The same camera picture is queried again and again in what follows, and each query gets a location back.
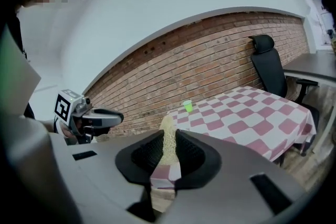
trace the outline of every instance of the chair headrest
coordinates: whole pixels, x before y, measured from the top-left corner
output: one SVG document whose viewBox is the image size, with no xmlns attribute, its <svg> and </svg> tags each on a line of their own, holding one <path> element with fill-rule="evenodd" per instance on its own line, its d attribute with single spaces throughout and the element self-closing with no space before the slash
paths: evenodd
<svg viewBox="0 0 336 224">
<path fill-rule="evenodd" d="M 261 54 L 274 48 L 274 40 L 269 35 L 250 36 L 257 53 Z"/>
</svg>

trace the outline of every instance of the black slot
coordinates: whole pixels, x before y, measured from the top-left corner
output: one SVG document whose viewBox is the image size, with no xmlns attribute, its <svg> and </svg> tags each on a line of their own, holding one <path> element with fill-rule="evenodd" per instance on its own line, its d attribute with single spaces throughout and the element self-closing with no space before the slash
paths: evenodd
<svg viewBox="0 0 336 224">
<path fill-rule="evenodd" d="M 265 174 L 255 175 L 250 178 L 265 202 L 275 215 L 284 211 L 292 202 Z"/>
<path fill-rule="evenodd" d="M 73 154 L 73 158 L 75 159 L 75 161 L 78 161 L 80 159 L 86 159 L 92 156 L 95 156 L 97 153 L 94 151 L 86 151 L 86 152 L 82 152 L 82 153 L 77 153 L 77 154 Z"/>
</svg>

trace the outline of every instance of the brick wall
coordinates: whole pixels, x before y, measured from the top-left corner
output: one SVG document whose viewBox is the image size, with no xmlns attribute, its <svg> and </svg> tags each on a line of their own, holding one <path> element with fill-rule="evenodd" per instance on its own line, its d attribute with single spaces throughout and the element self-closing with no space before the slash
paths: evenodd
<svg viewBox="0 0 336 224">
<path fill-rule="evenodd" d="M 87 92 L 95 106 L 121 111 L 109 136 L 157 129 L 167 111 L 240 85 L 261 88 L 248 36 L 273 37 L 282 64 L 308 52 L 301 19 L 274 13 L 233 13 L 175 29 L 134 51 Z M 288 97 L 298 88 L 289 80 Z"/>
</svg>

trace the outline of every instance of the black office chair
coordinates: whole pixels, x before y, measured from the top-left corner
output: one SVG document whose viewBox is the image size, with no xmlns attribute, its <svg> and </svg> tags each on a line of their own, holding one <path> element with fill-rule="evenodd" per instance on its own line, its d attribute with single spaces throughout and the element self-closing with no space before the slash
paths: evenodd
<svg viewBox="0 0 336 224">
<path fill-rule="evenodd" d="M 257 70 L 257 73 L 264 86 L 264 90 L 270 93 L 276 94 L 281 97 L 286 97 L 287 94 L 287 82 L 282 69 L 280 57 L 278 51 L 274 48 L 274 40 L 268 35 L 259 35 L 249 37 L 253 40 L 256 52 L 251 55 L 252 63 Z M 310 110 L 314 124 L 317 130 L 319 124 L 320 112 L 307 104 L 303 104 L 303 97 L 306 95 L 308 86 L 317 86 L 318 83 L 306 79 L 298 79 L 297 84 L 302 85 L 299 97 L 295 100 L 295 103 Z M 315 136 L 309 142 L 305 142 L 301 155 L 305 156 L 307 149 L 311 146 L 315 139 Z M 294 144 L 295 148 L 301 149 L 301 144 Z"/>
</svg>

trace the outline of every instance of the desk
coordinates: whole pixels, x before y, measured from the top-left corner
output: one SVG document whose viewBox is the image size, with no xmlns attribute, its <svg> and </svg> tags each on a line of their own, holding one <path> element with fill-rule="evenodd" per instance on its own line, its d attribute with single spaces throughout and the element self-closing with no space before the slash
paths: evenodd
<svg viewBox="0 0 336 224">
<path fill-rule="evenodd" d="M 320 52 L 317 54 L 303 54 L 292 62 L 286 64 L 283 67 L 283 71 L 285 72 L 285 76 L 308 79 L 336 88 L 336 57 L 331 53 Z M 327 126 L 313 149 L 314 153 L 317 153 L 320 150 L 324 140 L 330 132 L 335 118 L 336 101 Z"/>
<path fill-rule="evenodd" d="M 169 111 L 176 128 L 197 132 L 251 148 L 271 162 L 292 144 L 316 134 L 311 112 L 275 94 L 249 86 L 238 87 Z M 151 176 L 154 188 L 173 188 L 180 165 L 158 165 Z"/>
</svg>

